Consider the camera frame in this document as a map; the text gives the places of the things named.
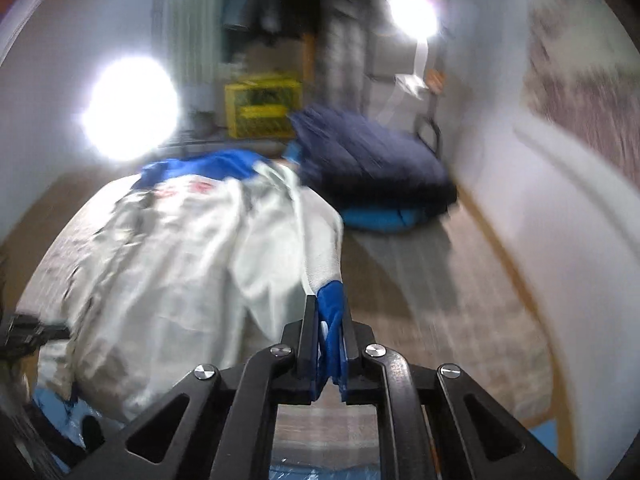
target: white wall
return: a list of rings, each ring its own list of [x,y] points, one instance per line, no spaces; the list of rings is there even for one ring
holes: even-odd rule
[[[151,50],[152,0],[44,0],[0,65],[0,240],[66,171],[95,161],[79,113],[100,69]]]
[[[520,105],[527,0],[455,0],[438,120],[460,182],[540,306],[567,381],[577,473],[606,478],[640,429],[640,198]]]

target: metal screw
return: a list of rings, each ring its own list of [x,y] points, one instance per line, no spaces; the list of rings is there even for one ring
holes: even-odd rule
[[[443,374],[447,379],[457,379],[460,377],[462,373],[460,367],[458,365],[442,365],[440,367],[440,373]]]
[[[285,344],[279,343],[271,347],[271,353],[276,357],[284,357],[291,353],[291,347]]]
[[[212,378],[216,374],[216,367],[214,365],[198,365],[193,369],[193,375],[201,381],[206,381]]]
[[[365,349],[364,349],[365,353],[371,357],[382,357],[384,354],[386,354],[386,348],[383,347],[382,345],[379,345],[378,343],[373,343],[371,345],[368,345]]]

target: blue cloth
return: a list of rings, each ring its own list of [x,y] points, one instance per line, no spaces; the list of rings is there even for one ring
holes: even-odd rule
[[[416,136],[320,105],[289,118],[302,149],[302,183],[338,210],[428,206],[439,214],[457,199],[446,168]]]
[[[342,282],[333,280],[318,290],[319,320],[327,323],[328,332],[325,339],[320,339],[321,357],[318,363],[319,384],[324,385],[327,377],[340,379],[340,327],[344,312],[344,287]]]
[[[342,221],[347,227],[397,233],[441,214],[439,207],[425,206],[414,209],[384,209],[380,207],[348,207],[340,210]]]
[[[558,427],[554,418],[530,431],[551,453],[558,456]]]
[[[258,160],[267,161],[263,156],[247,150],[223,150],[186,160],[168,158],[142,168],[140,179],[133,188],[146,189],[169,178],[187,174],[197,174],[213,180],[224,180],[226,177],[243,180],[255,175],[254,164]]]
[[[49,422],[66,436],[71,442],[80,447],[84,446],[82,440],[82,419],[87,415],[100,417],[84,400],[77,402],[65,402],[51,390],[36,388],[33,392],[33,403],[49,419]],[[69,472],[69,467],[57,456],[53,456],[63,472]]]
[[[295,140],[291,140],[287,143],[287,147],[282,154],[282,158],[293,162],[294,164],[300,164],[302,158],[302,147]]]

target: yellow crate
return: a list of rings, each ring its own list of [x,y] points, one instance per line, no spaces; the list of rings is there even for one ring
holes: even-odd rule
[[[258,75],[225,86],[226,125],[236,139],[294,136],[287,114],[302,107],[302,84]]]

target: bright light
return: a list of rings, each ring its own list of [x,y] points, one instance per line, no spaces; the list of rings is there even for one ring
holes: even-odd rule
[[[438,31],[438,18],[427,0],[387,0],[396,25],[417,41],[427,41]]]
[[[133,160],[171,136],[178,114],[178,95],[164,69],[148,57],[129,57],[102,73],[82,124],[102,154]]]

